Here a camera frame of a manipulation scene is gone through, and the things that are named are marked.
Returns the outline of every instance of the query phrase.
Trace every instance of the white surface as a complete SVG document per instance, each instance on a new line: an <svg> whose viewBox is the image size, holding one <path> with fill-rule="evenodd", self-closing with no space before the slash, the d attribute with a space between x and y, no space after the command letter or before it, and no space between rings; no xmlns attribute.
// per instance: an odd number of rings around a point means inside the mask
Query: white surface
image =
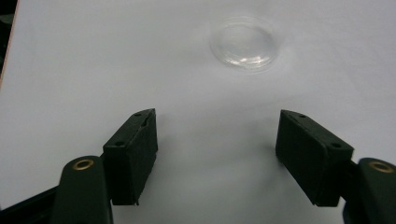
<svg viewBox="0 0 396 224"><path fill-rule="evenodd" d="M286 37L247 76L207 43L204 1L21 0L0 90L0 204L58 184L134 112L157 109L159 152L115 223L343 223L275 156L281 108L396 163L396 2L274 1Z"/></svg>

